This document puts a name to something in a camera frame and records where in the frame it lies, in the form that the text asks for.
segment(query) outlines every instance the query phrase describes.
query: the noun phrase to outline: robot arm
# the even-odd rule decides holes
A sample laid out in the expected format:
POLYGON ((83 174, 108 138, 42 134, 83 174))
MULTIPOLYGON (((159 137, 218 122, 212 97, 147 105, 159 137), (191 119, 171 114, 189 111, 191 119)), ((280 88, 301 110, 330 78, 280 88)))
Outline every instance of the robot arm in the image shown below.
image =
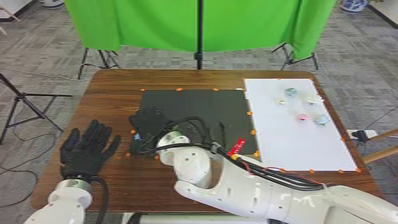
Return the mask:
POLYGON ((79 179, 63 180, 49 194, 47 205, 35 211, 24 224, 81 224, 90 202, 90 184, 79 179))
MULTIPOLYGON (((157 146, 177 143, 187 143, 187 139, 170 132, 157 146)), ((195 146, 170 148, 157 154, 163 164, 173 166, 177 193, 230 214, 291 224, 398 223, 395 206, 353 188, 324 186, 314 191, 294 190, 253 176, 225 158, 195 146), (207 188, 211 159, 221 163, 221 175, 216 186, 207 188)), ((264 167, 259 161, 237 156, 264 167)))

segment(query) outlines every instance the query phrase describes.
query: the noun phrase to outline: green backdrop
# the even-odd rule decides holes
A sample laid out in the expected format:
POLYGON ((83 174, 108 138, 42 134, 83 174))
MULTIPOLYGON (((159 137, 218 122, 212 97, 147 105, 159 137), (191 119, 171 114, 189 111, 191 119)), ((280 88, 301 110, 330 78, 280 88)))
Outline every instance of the green backdrop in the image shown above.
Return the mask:
MULTIPOLYGON (((335 0, 203 0, 203 52, 291 44, 310 56, 335 0)), ((195 52, 196 0, 65 0, 83 46, 195 52)))

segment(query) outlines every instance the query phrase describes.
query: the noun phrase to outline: white sheet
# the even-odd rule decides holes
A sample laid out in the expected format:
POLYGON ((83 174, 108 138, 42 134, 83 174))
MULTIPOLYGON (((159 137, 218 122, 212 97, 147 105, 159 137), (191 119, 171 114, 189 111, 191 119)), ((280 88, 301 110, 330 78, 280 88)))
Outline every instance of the white sheet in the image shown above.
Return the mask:
POLYGON ((305 97, 317 94, 308 79, 244 79, 244 95, 251 110, 251 122, 260 161, 292 171, 355 171, 355 162, 333 122, 324 126, 312 118, 328 112, 323 103, 308 105, 305 97), (298 90, 296 96, 283 95, 283 89, 298 90), (299 121, 298 114, 310 120, 299 121))

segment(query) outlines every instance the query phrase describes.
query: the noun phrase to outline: gray carpet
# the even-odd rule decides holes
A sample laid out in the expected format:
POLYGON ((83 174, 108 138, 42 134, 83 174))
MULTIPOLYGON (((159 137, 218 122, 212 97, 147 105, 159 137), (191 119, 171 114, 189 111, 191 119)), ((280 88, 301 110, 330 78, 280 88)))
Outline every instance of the gray carpet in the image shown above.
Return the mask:
MULTIPOLYGON (((95 69, 84 69, 81 81, 67 80, 76 78, 83 48, 65 9, 47 10, 33 5, 20 15, 20 20, 19 23, 1 23, 8 36, 0 35, 0 72, 24 92, 74 95, 72 99, 54 101, 47 112, 54 122, 65 127, 95 69)), ((278 70, 282 53, 271 54, 269 50, 205 53, 203 68, 278 70)), ((312 70, 310 61, 289 66, 287 69, 315 72, 344 126, 347 129, 360 129, 398 105, 398 30, 369 10, 356 15, 333 10, 315 54, 319 71, 312 70)), ((99 63, 93 51, 88 61, 99 63)), ((132 47, 122 48, 116 61, 122 68, 195 67, 191 53, 132 47)), ((31 100, 36 105, 44 105, 44 98, 31 100)), ((10 104, 12 93, 0 87, 0 126, 4 123, 10 104)), ((15 120, 31 115, 26 108, 17 108, 19 110, 15 120)), ((385 131, 395 127, 398 110, 367 128, 385 131)), ((56 133, 44 121, 15 128, 15 134, 24 139, 49 131, 56 133)), ((367 154, 395 143, 398 139, 392 138, 370 143, 365 148, 358 148, 360 153, 367 154)), ((0 146, 0 164, 10 167, 45 150, 49 144, 51 136, 19 141, 8 133, 0 146)), ((20 166, 22 169, 40 174, 51 151, 20 166)), ((370 163, 369 170, 385 199, 398 205, 398 155, 370 163)), ((0 205, 24 196, 31 185, 33 179, 28 174, 6 173, 0 176, 0 205)), ((31 212, 28 200, 15 206, 0 208, 0 223, 22 223, 31 212)), ((120 217, 109 215, 108 218, 118 220, 120 217)))

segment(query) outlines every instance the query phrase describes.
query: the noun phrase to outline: wooden table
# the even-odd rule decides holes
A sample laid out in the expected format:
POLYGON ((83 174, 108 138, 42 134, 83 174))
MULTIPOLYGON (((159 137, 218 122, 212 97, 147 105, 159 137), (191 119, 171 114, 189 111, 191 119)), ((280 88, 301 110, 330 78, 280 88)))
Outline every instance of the wooden table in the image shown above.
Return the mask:
MULTIPOLYGON (((74 116, 60 138, 61 143, 70 129, 84 130, 88 122, 97 119, 113 128, 113 134, 122 136, 122 143, 100 171, 109 187, 108 211, 145 212, 216 212, 218 210, 179 196, 173 191, 175 177, 171 168, 157 160, 127 157, 131 139, 131 125, 127 116, 140 105, 141 89, 234 89, 243 88, 243 78, 307 78, 312 79, 315 89, 324 98, 324 106, 339 129, 342 139, 347 139, 344 127, 337 118, 331 105, 319 88, 314 76, 307 72, 283 71, 184 71, 184 70, 100 70, 90 81, 74 116)), ((324 183, 342 184, 372 195, 379 196, 378 188, 365 170, 362 159, 346 140, 351 157, 360 172, 315 172, 299 175, 324 183)), ((33 208, 45 205, 45 198, 60 181, 58 150, 52 153, 49 164, 40 177, 31 196, 33 208)), ((93 203, 90 210, 100 205, 100 190, 93 186, 93 203)))

